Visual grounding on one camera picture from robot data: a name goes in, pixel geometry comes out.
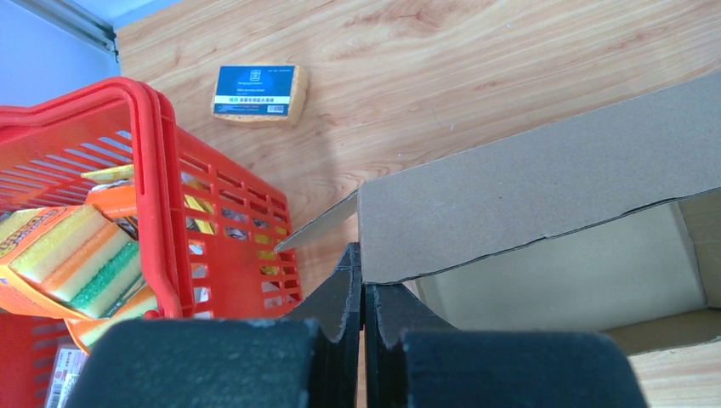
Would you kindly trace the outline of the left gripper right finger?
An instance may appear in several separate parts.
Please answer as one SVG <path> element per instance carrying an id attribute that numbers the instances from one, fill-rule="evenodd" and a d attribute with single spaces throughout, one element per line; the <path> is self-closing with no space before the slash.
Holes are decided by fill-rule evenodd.
<path id="1" fill-rule="evenodd" d="M 403 285 L 366 285 L 371 407 L 644 407 L 633 369 L 606 335 L 463 331 Z"/>

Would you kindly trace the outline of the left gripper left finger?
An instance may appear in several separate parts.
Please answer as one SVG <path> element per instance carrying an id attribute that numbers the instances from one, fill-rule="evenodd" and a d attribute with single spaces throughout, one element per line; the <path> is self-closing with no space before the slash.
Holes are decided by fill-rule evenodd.
<path id="1" fill-rule="evenodd" d="M 361 257 L 278 319 L 126 320 L 96 344 L 70 407 L 353 407 Z"/>

